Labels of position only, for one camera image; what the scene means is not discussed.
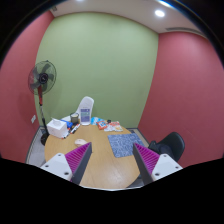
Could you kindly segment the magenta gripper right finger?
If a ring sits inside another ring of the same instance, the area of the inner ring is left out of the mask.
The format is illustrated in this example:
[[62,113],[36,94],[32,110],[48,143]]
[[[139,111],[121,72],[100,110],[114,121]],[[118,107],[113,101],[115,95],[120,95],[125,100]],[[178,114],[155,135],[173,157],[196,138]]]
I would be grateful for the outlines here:
[[133,155],[145,185],[182,169],[168,154],[159,155],[137,143],[133,144]]

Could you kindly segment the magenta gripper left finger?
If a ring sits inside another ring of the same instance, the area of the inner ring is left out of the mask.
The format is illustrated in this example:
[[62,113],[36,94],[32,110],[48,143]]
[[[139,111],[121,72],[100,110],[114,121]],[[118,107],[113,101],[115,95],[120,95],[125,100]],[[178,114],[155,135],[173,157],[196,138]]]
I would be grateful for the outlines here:
[[92,143],[84,144],[67,154],[57,153],[41,166],[56,176],[79,185],[92,154]]

